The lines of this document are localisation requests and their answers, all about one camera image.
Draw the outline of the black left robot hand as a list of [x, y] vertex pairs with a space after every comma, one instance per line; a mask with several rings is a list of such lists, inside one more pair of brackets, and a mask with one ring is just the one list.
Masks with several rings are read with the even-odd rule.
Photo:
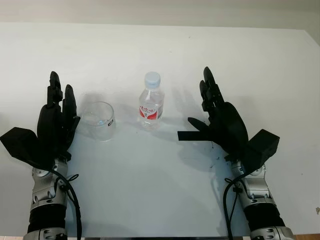
[[63, 92], [58, 74], [52, 71], [47, 87], [47, 103], [41, 108], [38, 118], [37, 138], [54, 159], [62, 157], [67, 162], [71, 160], [68, 149], [80, 119], [72, 86], [68, 84]]

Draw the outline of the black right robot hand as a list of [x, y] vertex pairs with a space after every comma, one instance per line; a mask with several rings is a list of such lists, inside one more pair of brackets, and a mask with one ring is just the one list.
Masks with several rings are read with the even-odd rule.
[[236, 108], [230, 102], [224, 101], [209, 67], [204, 68], [203, 76], [199, 89], [202, 109], [209, 115], [209, 124], [188, 117], [188, 122], [197, 131], [178, 131], [178, 140], [214, 142], [227, 153], [227, 161], [236, 161], [243, 155], [249, 142], [246, 126]]

